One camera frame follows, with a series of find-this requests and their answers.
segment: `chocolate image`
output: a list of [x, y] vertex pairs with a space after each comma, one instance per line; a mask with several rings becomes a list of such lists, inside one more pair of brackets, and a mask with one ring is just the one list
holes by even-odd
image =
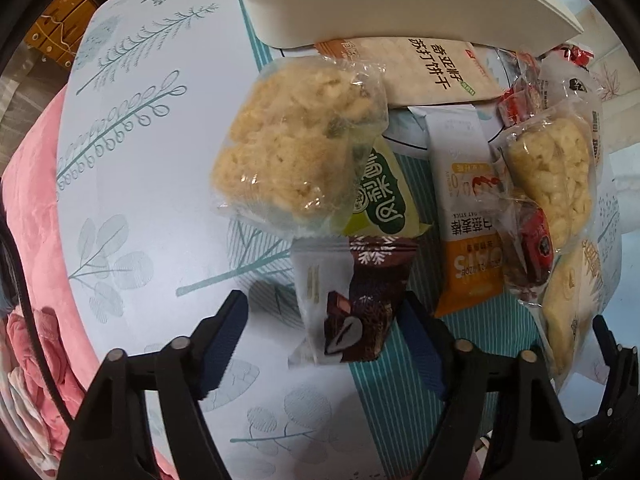
[[349, 297], [332, 291], [324, 321], [325, 355], [375, 360], [402, 303], [416, 245], [408, 238], [354, 237]]

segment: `wooden cabinet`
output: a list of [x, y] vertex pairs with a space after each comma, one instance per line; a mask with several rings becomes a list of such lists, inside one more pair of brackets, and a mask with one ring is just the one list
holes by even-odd
[[29, 29], [24, 41], [70, 69], [96, 8], [95, 0], [54, 0]]
[[58, 25], [86, 0], [54, 0], [29, 29], [24, 41], [36, 48], [51, 36]]

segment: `snack package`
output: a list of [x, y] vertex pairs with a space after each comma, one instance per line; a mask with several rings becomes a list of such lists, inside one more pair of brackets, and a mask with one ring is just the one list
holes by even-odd
[[482, 193], [499, 184], [489, 145], [472, 105], [412, 107], [424, 117], [444, 247], [440, 317], [500, 294], [502, 248]]
[[514, 184], [545, 213], [556, 252], [590, 225], [595, 197], [591, 132], [565, 100], [503, 134]]
[[343, 234], [415, 238], [427, 228], [420, 224], [396, 156], [386, 140], [378, 137], [369, 153], [353, 215]]
[[399, 237], [300, 238], [291, 245], [306, 339], [290, 365], [372, 361], [404, 298], [417, 245]]
[[355, 38], [317, 43], [316, 49], [338, 59], [384, 64], [391, 107], [485, 101], [502, 94], [466, 41]]
[[211, 172], [220, 211], [282, 238], [340, 234], [388, 125], [381, 75], [321, 56], [269, 63]]
[[502, 241], [504, 283], [523, 303], [536, 303], [554, 264], [545, 213], [517, 188], [499, 204], [492, 218]]
[[602, 177], [602, 101], [598, 95], [599, 87], [587, 69], [564, 57], [564, 50], [551, 51], [540, 64], [540, 89], [545, 108], [555, 106], [571, 96], [579, 99], [575, 110], [591, 127], [597, 182]]
[[498, 103], [498, 111], [507, 128], [527, 121], [543, 110], [538, 79], [540, 66], [536, 58], [526, 52], [518, 52], [516, 61], [520, 75]]
[[602, 303], [598, 248], [589, 240], [560, 257], [542, 298], [541, 308], [530, 308], [545, 350], [556, 390], [573, 371], [593, 317]]

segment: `striped fabric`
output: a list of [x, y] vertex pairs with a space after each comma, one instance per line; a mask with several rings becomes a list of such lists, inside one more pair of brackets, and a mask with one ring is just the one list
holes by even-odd
[[[244, 3], [239, 2], [255, 62], [261, 70], [271, 61], [271, 53], [269, 47], [256, 38]], [[420, 240], [409, 280], [411, 290], [433, 311], [442, 290], [443, 275], [431, 170], [425, 160], [405, 155], [397, 157], [420, 220], [433, 225]], [[444, 322], [456, 338], [469, 339], [482, 350], [497, 354], [514, 356], [538, 338], [529, 313], [509, 294], [450, 314]], [[433, 436], [443, 403], [422, 386], [396, 323], [378, 360], [350, 364], [350, 370], [387, 478], [411, 474]], [[479, 434], [492, 426], [495, 401], [495, 395], [487, 396]]]

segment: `chocolate snack package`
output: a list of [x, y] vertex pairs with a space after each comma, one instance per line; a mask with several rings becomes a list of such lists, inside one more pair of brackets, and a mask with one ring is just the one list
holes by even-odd
[[306, 339], [289, 365], [375, 360], [404, 298], [416, 248], [410, 238], [391, 236], [294, 240]]

